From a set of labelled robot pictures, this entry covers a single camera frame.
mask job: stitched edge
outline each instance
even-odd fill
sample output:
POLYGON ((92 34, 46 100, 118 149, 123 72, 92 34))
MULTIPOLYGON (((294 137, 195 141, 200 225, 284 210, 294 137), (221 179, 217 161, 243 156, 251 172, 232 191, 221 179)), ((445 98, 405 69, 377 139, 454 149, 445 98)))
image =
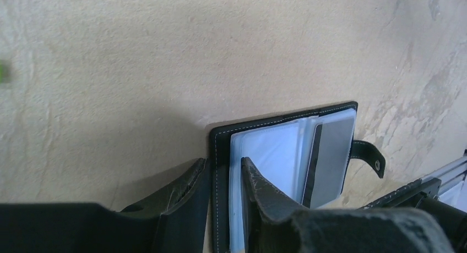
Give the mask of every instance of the stitched edge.
POLYGON ((217 248, 218 253, 219 253, 219 201, 218 201, 219 194, 218 194, 218 144, 217 144, 218 135, 220 135, 222 133, 229 133, 229 132, 232 132, 232 131, 246 130, 246 129, 257 127, 257 126, 266 126, 266 125, 269 125, 271 123, 283 122, 285 120, 304 117, 304 116, 307 116, 307 115, 311 116, 311 115, 316 114, 316 113, 325 113, 325 112, 330 112, 330 111, 338 111, 338 110, 341 110, 341 109, 354 109, 354 110, 356 110, 355 108, 356 108, 356 105, 351 104, 351 105, 342 106, 342 107, 339 107, 339 108, 329 109, 329 110, 325 110, 325 111, 316 110, 316 111, 312 111, 312 112, 302 114, 302 115, 287 117, 287 118, 284 118, 282 120, 277 120, 277 121, 267 122, 267 123, 261 123, 259 125, 252 125, 252 126, 248 126, 248 127, 236 128, 236 129, 232 129, 232 130, 228 130, 228 131, 224 131, 224 132, 219 132, 214 136, 214 155, 215 155, 214 169, 216 170, 216 248, 217 248))

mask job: stained surface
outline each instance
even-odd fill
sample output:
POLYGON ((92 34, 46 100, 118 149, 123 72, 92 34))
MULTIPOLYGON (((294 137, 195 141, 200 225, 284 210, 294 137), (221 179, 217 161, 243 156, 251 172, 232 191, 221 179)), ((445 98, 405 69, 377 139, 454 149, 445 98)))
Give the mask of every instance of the stained surface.
POLYGON ((0 200, 122 209, 206 156, 206 125, 356 100, 332 206, 467 145, 467 0, 1 0, 0 200))

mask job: scratched surface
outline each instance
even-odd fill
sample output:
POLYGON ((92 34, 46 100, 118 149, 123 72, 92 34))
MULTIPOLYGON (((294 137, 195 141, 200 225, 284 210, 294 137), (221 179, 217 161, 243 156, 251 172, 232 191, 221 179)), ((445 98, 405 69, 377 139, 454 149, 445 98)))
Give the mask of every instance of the scratched surface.
POLYGON ((359 207, 467 145, 467 0, 0 0, 0 201, 151 194, 206 156, 206 125, 344 100, 385 179, 359 207))

